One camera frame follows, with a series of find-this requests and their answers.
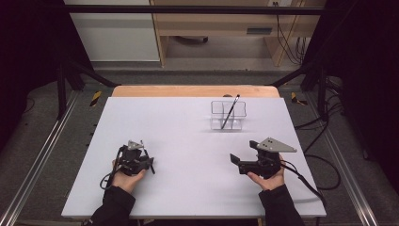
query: cabinet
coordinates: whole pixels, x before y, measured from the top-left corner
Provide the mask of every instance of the cabinet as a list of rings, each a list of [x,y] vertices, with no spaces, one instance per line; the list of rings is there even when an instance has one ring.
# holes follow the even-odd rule
[[[150,0],[153,6],[243,6],[267,7],[271,0]],[[290,7],[322,7],[326,0],[290,0]],[[232,15],[232,14],[153,14],[155,34],[161,64],[165,65],[168,38],[171,36],[263,36],[275,66],[284,58],[283,47],[278,40],[276,15]],[[279,16],[279,26],[285,38],[310,38],[319,16]],[[285,41],[279,33],[282,45]]]

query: hand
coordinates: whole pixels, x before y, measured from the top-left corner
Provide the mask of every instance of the hand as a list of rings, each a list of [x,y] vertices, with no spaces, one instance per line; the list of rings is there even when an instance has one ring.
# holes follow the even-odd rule
[[[129,194],[132,194],[133,189],[137,183],[144,177],[146,174],[146,170],[143,169],[139,174],[134,176],[128,176],[121,171],[117,171],[114,175],[114,180],[112,181],[112,186],[118,186],[122,188]]]
[[[256,184],[258,184],[262,190],[273,190],[279,186],[284,185],[284,168],[281,167],[279,171],[271,176],[269,179],[264,179],[253,172],[249,172],[247,176]]]

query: sleeve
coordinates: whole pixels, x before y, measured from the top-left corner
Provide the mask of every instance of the sleeve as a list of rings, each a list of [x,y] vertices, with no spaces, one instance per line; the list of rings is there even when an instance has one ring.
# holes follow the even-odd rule
[[[295,209],[294,201],[286,185],[259,193],[265,211],[266,225],[300,226],[305,225]]]
[[[105,192],[103,205],[94,212],[87,225],[128,225],[136,199],[118,186],[111,186]]]

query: black pen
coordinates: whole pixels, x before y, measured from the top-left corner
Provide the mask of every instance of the black pen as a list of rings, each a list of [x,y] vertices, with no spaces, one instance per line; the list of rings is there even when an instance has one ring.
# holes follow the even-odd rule
[[[226,125],[226,122],[227,122],[227,120],[229,119],[229,116],[230,116],[232,110],[234,109],[235,103],[237,103],[238,98],[240,98],[240,94],[237,94],[237,96],[235,97],[234,102],[232,103],[232,106],[231,106],[231,108],[230,108],[229,114],[227,114],[226,120],[225,120],[225,122],[223,122],[223,125],[222,125],[222,128],[221,128],[221,129],[223,129],[224,126]]]

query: white table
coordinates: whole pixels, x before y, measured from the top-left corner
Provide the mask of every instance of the white table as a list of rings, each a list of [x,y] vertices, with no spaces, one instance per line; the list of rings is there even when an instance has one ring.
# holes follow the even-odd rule
[[[67,218],[89,218],[101,206],[101,179],[111,171],[120,146],[143,140],[156,174],[134,191],[132,218],[259,218],[261,191],[230,161],[256,160],[249,141],[275,138],[296,149],[282,153],[315,187],[287,107],[281,98],[242,97],[247,104],[243,130],[211,130],[211,102],[216,97],[110,97],[62,212]],[[326,215],[321,201],[286,170],[286,184],[303,218]]]

